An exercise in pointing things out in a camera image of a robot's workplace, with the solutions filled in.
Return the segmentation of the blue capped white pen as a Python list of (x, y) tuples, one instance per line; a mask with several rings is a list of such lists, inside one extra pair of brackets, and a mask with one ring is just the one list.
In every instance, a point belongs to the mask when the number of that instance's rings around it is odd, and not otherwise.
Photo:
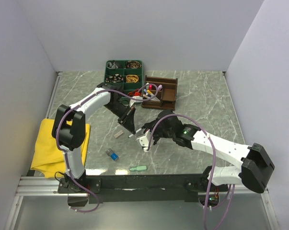
[(147, 92), (151, 97), (153, 97), (153, 100), (160, 101), (160, 99), (155, 94), (153, 94), (150, 90), (147, 90)]

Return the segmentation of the orange capped white pen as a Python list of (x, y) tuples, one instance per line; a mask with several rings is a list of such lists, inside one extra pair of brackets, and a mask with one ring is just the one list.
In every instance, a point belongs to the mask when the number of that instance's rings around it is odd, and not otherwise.
[(144, 90), (145, 95), (148, 96), (149, 98), (151, 98), (152, 101), (159, 101), (159, 99), (157, 97), (153, 97), (154, 94), (149, 93), (146, 89)]

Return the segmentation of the blue capped glue stick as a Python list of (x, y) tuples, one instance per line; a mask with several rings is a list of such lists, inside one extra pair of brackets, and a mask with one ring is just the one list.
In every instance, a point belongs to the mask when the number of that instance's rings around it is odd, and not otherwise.
[(106, 150), (106, 154), (114, 161), (118, 160), (119, 158), (118, 155), (111, 148)]

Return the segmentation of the short blue pen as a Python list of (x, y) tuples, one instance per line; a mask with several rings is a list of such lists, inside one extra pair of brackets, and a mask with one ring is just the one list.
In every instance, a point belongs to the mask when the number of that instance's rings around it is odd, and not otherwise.
[(158, 97), (155, 96), (150, 90), (145, 89), (144, 91), (145, 91), (146, 95), (149, 95), (152, 98), (153, 101), (159, 101)]

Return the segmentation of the small grey eraser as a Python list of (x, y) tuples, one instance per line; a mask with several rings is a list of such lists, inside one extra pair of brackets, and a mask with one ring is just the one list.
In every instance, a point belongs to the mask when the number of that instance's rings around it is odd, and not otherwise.
[(124, 134), (124, 131), (120, 130), (118, 131), (116, 134), (114, 134), (115, 138), (119, 138), (120, 136), (122, 136)]

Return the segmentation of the white marker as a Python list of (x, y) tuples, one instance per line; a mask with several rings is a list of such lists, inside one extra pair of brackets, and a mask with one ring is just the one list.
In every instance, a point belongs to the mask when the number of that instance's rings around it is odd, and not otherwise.
[(130, 135), (128, 136), (128, 138), (138, 137), (138, 136), (142, 135), (143, 132), (144, 132), (144, 129), (143, 129), (143, 128), (139, 128), (138, 130), (135, 131), (135, 133), (130, 134)]

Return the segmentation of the short mint green highlighter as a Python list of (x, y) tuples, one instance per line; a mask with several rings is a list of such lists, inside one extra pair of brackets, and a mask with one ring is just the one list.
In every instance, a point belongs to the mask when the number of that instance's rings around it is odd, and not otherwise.
[(147, 166), (146, 166), (146, 165), (134, 166), (134, 167), (129, 168), (129, 170), (130, 170), (131, 172), (146, 171), (146, 170), (147, 170)]

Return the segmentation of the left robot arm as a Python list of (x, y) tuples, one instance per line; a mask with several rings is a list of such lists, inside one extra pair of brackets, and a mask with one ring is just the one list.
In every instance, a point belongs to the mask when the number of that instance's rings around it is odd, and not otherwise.
[(86, 172), (81, 159), (81, 145), (86, 136), (87, 116), (93, 115), (99, 108), (105, 107), (117, 116), (117, 122), (132, 134), (136, 133), (134, 125), (135, 107), (124, 105), (120, 98), (124, 96), (123, 88), (117, 85), (100, 83), (85, 98), (70, 106), (60, 105), (57, 109), (52, 129), (52, 137), (63, 153), (66, 165), (64, 178), (75, 192), (87, 188)]

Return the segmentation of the brown wooden desk organizer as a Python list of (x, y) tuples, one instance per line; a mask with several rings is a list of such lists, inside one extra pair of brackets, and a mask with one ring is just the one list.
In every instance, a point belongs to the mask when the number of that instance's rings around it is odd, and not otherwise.
[(142, 108), (161, 109), (161, 110), (175, 110), (175, 103), (177, 97), (178, 79), (159, 78), (152, 76), (145, 76), (145, 83), (152, 83), (156, 86), (161, 86), (158, 89), (157, 98), (159, 101), (146, 101), (142, 103)]

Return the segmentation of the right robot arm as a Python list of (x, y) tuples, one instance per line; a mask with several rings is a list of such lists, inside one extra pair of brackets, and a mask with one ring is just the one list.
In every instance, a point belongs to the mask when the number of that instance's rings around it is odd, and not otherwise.
[(238, 144), (204, 131), (198, 123), (184, 124), (180, 115), (171, 110), (158, 114), (145, 123), (137, 142), (145, 152), (161, 138), (169, 138), (178, 146), (198, 150), (213, 157), (213, 164), (202, 173), (202, 188), (211, 191), (224, 184), (242, 184), (252, 192), (262, 194), (275, 169), (265, 148), (254, 143)]

